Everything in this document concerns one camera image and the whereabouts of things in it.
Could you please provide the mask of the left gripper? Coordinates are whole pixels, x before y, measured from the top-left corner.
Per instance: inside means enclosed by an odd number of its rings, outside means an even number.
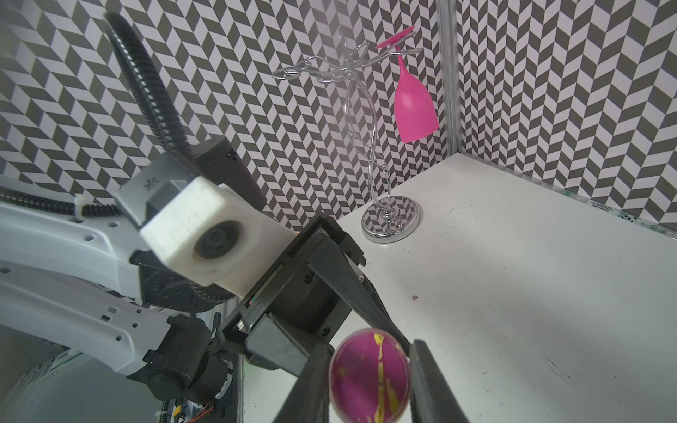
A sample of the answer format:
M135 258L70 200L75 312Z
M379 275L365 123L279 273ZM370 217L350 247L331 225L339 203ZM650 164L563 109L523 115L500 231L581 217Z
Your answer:
M363 264L351 235L319 213L228 315L219 329L220 351L299 376L319 345L333 354L328 343L354 310L409 354L410 342L374 301Z

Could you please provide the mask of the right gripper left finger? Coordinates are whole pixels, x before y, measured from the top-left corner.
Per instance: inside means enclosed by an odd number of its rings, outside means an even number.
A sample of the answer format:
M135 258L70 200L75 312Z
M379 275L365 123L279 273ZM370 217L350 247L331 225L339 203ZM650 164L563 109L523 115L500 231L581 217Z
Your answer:
M329 421L331 345L317 345L280 408L274 423Z

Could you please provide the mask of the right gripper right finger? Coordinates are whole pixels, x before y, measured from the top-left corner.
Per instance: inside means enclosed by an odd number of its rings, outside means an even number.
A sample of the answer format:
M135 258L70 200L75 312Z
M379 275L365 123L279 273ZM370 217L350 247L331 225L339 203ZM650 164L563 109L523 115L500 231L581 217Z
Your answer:
M412 422L469 422L423 340L412 343L409 364Z

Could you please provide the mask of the magenta jar lid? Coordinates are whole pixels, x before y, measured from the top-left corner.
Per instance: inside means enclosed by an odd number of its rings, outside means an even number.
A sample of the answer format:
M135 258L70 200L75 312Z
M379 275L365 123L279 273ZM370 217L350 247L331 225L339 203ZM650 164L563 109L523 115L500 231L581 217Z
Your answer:
M342 422L397 422L410 393L407 354L383 330L356 331L331 357L329 397Z

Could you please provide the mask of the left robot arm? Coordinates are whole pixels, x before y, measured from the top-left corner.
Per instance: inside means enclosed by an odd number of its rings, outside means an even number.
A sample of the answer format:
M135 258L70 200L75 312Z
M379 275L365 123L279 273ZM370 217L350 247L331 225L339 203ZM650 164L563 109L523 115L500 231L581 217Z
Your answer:
M199 405L228 393L235 355L300 375L350 312L408 350L352 237L324 214L300 234L266 216L226 139L188 142L130 23L103 28L164 152L112 206L1 188L2 324Z

